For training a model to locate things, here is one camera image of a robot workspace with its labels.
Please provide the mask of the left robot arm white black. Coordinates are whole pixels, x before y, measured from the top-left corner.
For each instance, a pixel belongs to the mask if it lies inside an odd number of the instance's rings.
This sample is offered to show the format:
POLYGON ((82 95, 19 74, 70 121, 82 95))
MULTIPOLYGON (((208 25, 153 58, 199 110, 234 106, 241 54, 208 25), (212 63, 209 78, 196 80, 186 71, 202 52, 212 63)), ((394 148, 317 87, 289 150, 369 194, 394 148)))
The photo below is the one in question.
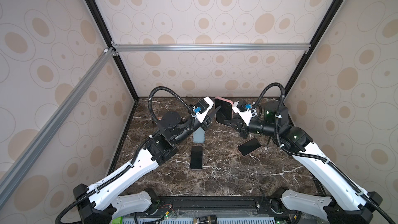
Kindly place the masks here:
POLYGON ((174 156, 178 145, 199 128, 208 128, 219 108, 208 108, 194 119, 181 121, 177 112, 166 113, 157 123, 157 131, 135 152, 133 158, 98 182, 74 189, 76 207, 82 224, 109 224, 112 220, 132 214, 157 212, 160 200, 149 188, 137 194, 121 193, 147 173, 174 156))

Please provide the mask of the black frame post left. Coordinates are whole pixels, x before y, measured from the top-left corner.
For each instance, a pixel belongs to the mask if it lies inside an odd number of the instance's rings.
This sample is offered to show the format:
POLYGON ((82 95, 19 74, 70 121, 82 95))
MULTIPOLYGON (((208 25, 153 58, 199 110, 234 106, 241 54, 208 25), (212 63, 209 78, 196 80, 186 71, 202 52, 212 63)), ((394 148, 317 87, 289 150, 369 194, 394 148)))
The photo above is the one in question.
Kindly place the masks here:
MULTIPOLYGON (((113 42, 113 38, 108 30, 108 27, 105 23, 103 16, 102 16, 102 13, 100 12, 100 9, 96 3, 96 0, 85 0, 85 2, 86 2, 86 5, 87 5, 90 13, 91 13, 91 16, 94 19, 94 22, 95 22, 97 28, 99 29, 101 37, 105 41, 106 47, 115 48, 116 45, 113 42)), ((140 98, 132 84, 132 81, 127 73, 126 67, 125 67, 120 55, 117 52, 115 52, 115 55, 113 55, 113 58, 114 58, 117 68, 119 69, 119 71, 122 75, 122 78, 129 90, 133 100, 135 102, 137 102, 140 98)))

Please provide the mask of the black frame post right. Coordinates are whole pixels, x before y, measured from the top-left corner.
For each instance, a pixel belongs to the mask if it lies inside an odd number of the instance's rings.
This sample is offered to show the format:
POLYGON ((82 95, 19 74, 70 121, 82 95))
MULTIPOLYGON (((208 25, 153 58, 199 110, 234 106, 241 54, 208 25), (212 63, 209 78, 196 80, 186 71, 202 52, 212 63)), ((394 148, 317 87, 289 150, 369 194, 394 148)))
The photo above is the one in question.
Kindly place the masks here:
POLYGON ((304 69, 305 65, 307 64, 308 60, 310 59, 312 53, 315 51, 317 45, 321 41, 323 35, 325 34, 326 30, 330 26, 332 20, 336 16, 337 12, 343 5, 344 0, 333 0, 331 2, 330 7, 328 8, 324 18, 320 22, 318 29, 316 30, 313 38, 310 41, 310 48, 308 51, 305 51, 302 57, 300 58, 298 65, 296 66, 295 70, 293 71, 287 85, 285 86, 285 93, 286 96, 292 90, 295 82, 297 81, 299 75, 301 74, 302 70, 304 69))

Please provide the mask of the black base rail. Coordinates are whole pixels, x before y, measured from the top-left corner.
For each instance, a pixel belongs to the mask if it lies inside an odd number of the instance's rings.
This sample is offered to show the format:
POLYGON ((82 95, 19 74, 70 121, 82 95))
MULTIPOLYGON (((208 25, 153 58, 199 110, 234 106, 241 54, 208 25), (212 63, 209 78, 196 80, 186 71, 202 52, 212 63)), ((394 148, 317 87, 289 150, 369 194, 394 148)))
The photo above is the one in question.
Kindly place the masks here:
POLYGON ((219 224, 297 224, 298 211, 276 213, 263 196, 160 197, 157 211, 128 214, 124 224, 143 224, 164 218, 162 224, 191 224, 194 218, 215 215, 219 224))

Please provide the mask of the pink cased smartphone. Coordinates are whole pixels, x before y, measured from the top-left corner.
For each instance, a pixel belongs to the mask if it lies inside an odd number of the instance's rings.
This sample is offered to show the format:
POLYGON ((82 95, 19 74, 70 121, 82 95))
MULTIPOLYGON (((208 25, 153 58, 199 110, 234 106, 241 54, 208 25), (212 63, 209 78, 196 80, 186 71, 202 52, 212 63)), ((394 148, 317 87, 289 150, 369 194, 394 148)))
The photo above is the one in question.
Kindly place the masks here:
POLYGON ((216 113, 216 121, 219 124, 226 125, 227 121, 233 119, 234 115, 232 111, 233 102, 229 99, 217 96, 215 97, 214 103, 215 103, 215 108, 219 109, 216 113))

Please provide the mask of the purple smartphone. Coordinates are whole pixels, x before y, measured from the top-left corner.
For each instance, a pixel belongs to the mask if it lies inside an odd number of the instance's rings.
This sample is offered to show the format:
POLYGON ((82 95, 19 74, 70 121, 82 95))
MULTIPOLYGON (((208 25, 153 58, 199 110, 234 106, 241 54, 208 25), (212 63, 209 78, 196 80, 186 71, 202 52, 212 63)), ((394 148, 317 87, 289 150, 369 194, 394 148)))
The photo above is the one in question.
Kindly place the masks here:
POLYGON ((203 147, 193 146, 191 149, 190 169, 201 170, 203 168, 203 147))

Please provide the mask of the black smartphone rose edge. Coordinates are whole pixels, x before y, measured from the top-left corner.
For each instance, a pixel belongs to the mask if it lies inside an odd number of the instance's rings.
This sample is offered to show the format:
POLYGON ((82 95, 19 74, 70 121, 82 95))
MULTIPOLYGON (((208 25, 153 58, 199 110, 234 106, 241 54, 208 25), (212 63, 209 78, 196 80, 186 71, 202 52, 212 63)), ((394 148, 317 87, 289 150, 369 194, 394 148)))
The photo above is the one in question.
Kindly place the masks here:
POLYGON ((242 156, 247 156, 261 147, 261 143, 256 138, 252 138, 245 143, 240 144, 237 149, 242 156))

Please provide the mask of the black frame post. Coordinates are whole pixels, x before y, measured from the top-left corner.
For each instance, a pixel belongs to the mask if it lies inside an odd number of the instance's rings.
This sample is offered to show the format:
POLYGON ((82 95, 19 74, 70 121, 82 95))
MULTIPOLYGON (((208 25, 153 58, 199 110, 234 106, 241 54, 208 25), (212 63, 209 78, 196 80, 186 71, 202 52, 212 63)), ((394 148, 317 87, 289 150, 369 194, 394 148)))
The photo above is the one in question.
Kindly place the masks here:
MULTIPOLYGON (((91 13, 91 16, 94 19, 94 22, 95 22, 97 28, 99 29, 101 37, 105 41, 106 47, 115 48, 116 45, 113 42, 113 38, 108 30, 108 27, 105 23, 103 16, 102 16, 102 13, 100 12, 100 9, 96 3, 96 0, 85 0, 85 2, 86 2, 86 5, 87 5, 90 13, 91 13)), ((114 58, 117 68, 119 69, 119 71, 122 75, 122 78, 129 90, 133 100, 135 102, 137 102, 140 98, 132 84, 132 81, 127 73, 126 67, 125 67, 120 55, 117 52, 115 52, 115 55, 113 55, 113 58, 114 58)))
POLYGON ((320 22, 318 29, 316 30, 313 38, 310 41, 310 48, 308 51, 305 51, 302 57, 300 58, 298 65, 296 66, 295 70, 293 71, 287 85, 285 86, 285 93, 286 96, 292 90, 295 82, 297 81, 299 75, 301 74, 302 70, 304 69, 305 65, 307 64, 308 60, 310 59, 312 53, 315 51, 317 45, 321 41, 323 35, 325 34, 326 30, 330 26, 332 20, 336 16, 337 12, 343 5, 344 0, 333 0, 331 2, 330 7, 328 8, 324 18, 320 22))

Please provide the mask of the diagonal aluminium rail left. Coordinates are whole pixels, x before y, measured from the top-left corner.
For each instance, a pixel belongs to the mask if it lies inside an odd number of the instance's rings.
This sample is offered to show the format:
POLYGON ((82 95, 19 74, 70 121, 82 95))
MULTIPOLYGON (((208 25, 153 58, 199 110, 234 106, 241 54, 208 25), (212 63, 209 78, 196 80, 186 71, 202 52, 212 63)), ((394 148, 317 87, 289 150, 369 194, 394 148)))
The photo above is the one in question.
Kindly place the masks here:
POLYGON ((108 47, 106 52, 90 67, 84 77, 79 81, 75 88, 55 111, 51 118, 46 122, 43 128, 34 137, 31 144, 23 151, 10 170, 1 180, 1 208, 7 203, 16 188, 22 182, 28 171, 34 165, 46 146, 52 140, 60 126, 69 116, 71 111, 78 104, 83 94, 91 86, 101 69, 107 61, 113 56, 115 48, 108 47))

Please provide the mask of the horizontal aluminium rail back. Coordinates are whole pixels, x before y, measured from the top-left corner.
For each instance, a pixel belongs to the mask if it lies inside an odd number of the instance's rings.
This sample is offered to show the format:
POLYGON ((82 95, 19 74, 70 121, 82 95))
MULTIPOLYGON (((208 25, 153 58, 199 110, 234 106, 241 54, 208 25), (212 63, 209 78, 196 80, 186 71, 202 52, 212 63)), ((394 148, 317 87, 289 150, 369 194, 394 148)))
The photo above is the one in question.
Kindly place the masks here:
POLYGON ((172 52, 172 51, 279 51, 309 50, 309 43, 271 43, 271 44, 162 44, 162 45, 121 45, 117 52, 172 52))

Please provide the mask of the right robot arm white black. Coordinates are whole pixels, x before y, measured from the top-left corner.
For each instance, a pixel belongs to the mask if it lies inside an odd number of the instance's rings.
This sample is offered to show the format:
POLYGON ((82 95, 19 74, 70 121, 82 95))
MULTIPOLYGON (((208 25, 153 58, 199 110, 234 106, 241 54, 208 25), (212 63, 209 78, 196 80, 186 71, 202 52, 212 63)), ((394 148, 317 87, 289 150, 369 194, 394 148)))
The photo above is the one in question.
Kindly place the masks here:
POLYGON ((380 207, 382 197, 357 185, 322 152, 301 128, 288 121, 288 109, 278 101, 267 102, 260 118, 254 104, 246 101, 217 100, 217 121, 232 127, 240 136, 250 133, 273 138, 279 148, 305 166, 329 192, 316 197, 281 187, 270 199, 274 212, 286 209, 308 213, 331 224, 369 224, 379 212, 389 223, 393 219, 380 207))

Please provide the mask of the light blue phone case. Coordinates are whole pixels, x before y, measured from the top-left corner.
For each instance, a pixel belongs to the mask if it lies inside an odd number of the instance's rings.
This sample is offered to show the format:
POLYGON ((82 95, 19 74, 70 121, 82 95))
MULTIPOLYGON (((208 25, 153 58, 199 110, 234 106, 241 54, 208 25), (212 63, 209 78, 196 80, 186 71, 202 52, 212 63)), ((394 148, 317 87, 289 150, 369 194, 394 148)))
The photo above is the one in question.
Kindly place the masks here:
POLYGON ((193 142, 197 144, 205 143, 205 131, 201 127, 193 133, 193 142))

